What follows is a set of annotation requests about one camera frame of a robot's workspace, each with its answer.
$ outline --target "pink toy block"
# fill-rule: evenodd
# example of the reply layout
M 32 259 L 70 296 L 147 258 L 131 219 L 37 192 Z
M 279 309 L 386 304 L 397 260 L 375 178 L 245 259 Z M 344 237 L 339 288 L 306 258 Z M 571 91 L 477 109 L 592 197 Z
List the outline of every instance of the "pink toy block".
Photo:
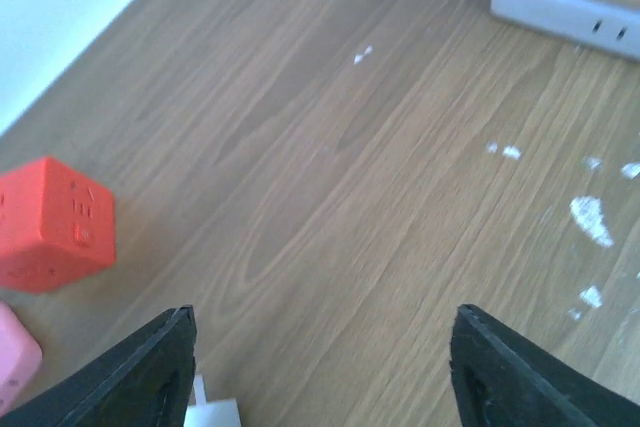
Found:
M 42 351 L 9 306 L 0 302 L 0 416 L 36 374 Z

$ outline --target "white power strip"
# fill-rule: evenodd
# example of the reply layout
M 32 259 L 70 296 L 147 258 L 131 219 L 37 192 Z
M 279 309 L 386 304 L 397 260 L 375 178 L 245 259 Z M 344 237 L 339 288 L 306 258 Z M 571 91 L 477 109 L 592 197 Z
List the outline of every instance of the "white power strip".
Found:
M 491 0 L 506 19 L 640 60 L 640 11 L 598 0 Z

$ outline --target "white object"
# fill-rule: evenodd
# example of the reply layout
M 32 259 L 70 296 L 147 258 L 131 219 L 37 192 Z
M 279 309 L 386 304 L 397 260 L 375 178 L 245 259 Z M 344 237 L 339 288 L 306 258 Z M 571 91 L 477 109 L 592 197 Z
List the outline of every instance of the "white object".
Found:
M 640 11 L 598 0 L 491 0 L 491 12 L 640 60 Z
M 602 159 L 597 157 L 585 157 L 582 159 L 582 163 L 586 165 L 589 170 L 598 170 L 602 165 Z
M 580 292 L 580 298 L 582 301 L 590 307 L 594 309 L 599 309 L 602 307 L 602 297 L 600 296 L 600 292 L 595 285 L 592 285 L 587 290 L 583 290 Z
M 234 399 L 207 402 L 201 375 L 193 379 L 193 394 L 196 405 L 187 407 L 184 427 L 242 427 Z
M 569 314 L 569 317 L 571 317 L 575 321 L 580 320 L 580 318 L 582 317 L 582 312 L 580 312 L 578 309 L 574 309 L 574 308 L 569 309 L 567 314 Z
M 362 59 L 364 59 L 367 55 L 371 55 L 373 53 L 373 46 L 369 45 L 367 46 L 366 49 L 364 49 L 364 52 L 362 54 L 356 54 L 356 56 L 353 59 L 353 65 L 357 65 L 360 62 L 362 62 Z
M 510 159 L 518 160 L 520 158 L 520 149 L 518 149 L 515 145 L 507 145 L 504 149 L 502 149 L 502 155 L 505 157 L 509 157 Z
M 576 197 L 571 201 L 569 209 L 573 220 L 585 234 L 591 237 L 591 240 L 602 247 L 613 245 L 613 239 L 604 224 L 600 199 L 589 196 Z
M 620 173 L 627 179 L 635 179 L 640 174 L 640 163 L 627 164 L 620 169 Z
M 132 0 L 0 0 L 0 135 Z

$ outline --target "red toy block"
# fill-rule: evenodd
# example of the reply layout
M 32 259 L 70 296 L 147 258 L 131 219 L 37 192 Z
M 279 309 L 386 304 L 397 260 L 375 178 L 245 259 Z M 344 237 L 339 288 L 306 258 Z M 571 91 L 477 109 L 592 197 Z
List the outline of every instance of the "red toy block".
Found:
M 42 364 L 42 350 L 9 306 L 0 302 L 0 416 Z
M 52 157 L 0 177 L 0 287 L 46 292 L 113 262 L 106 187 Z

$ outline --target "white speck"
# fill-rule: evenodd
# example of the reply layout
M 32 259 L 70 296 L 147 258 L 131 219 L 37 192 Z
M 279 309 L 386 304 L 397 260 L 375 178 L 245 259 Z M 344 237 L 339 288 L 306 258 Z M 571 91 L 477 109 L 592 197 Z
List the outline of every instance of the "white speck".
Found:
M 613 239 L 604 225 L 602 202 L 595 197 L 576 197 L 571 201 L 571 215 L 585 234 L 602 247 L 611 247 Z
M 636 162 L 634 164 L 627 164 L 622 169 L 620 169 L 620 172 L 627 179 L 635 179 L 636 176 L 640 174 L 640 162 Z
M 600 297 L 600 292 L 598 292 L 598 288 L 595 285 L 592 285 L 587 290 L 580 292 L 580 298 L 585 304 L 593 307 L 594 309 L 602 307 L 602 298 Z
M 371 55 L 373 53 L 373 46 L 369 45 L 367 46 L 366 49 L 364 49 L 364 52 L 362 54 L 356 54 L 356 56 L 353 59 L 353 65 L 357 65 L 360 62 L 362 62 L 362 59 L 364 59 L 367 55 Z
M 569 314 L 569 317 L 571 317 L 573 320 L 580 320 L 580 317 L 582 317 L 582 312 L 574 308 L 569 309 L 567 314 Z
M 515 145 L 507 145 L 504 149 L 502 149 L 502 155 L 505 157 L 509 157 L 510 159 L 518 160 L 520 158 L 520 149 L 518 149 Z
M 589 170 L 598 170 L 602 165 L 602 159 L 597 157 L 585 157 L 582 159 L 582 163 L 586 165 Z
M 618 337 L 618 346 L 622 346 L 626 342 L 625 336 L 627 333 L 627 327 L 629 327 L 629 317 L 622 321 L 619 333 L 616 333 L 616 336 Z

